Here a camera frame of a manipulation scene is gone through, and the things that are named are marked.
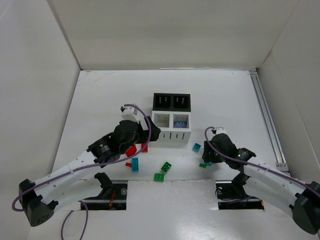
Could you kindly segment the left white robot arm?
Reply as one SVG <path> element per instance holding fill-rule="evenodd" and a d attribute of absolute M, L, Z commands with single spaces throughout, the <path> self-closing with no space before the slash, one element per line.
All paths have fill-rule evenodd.
<path fill-rule="evenodd" d="M 19 203 L 30 226 L 45 223 L 74 202 L 107 196 L 113 183 L 102 169 L 114 164 L 134 145 L 158 140 L 161 130 L 150 117 L 145 122 L 150 129 L 144 130 L 136 121 L 122 120 L 113 132 L 88 146 L 69 164 L 41 179 L 22 181 L 18 186 Z"/>

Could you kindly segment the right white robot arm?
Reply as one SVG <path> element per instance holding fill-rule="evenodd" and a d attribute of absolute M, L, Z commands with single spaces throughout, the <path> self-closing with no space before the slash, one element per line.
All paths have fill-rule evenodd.
<path fill-rule="evenodd" d="M 237 148 L 225 133 L 206 138 L 205 163 L 226 163 L 238 174 L 231 181 L 236 199 L 254 197 L 282 210 L 305 232 L 320 230 L 320 184 L 288 176 L 257 158 L 247 148 Z"/>

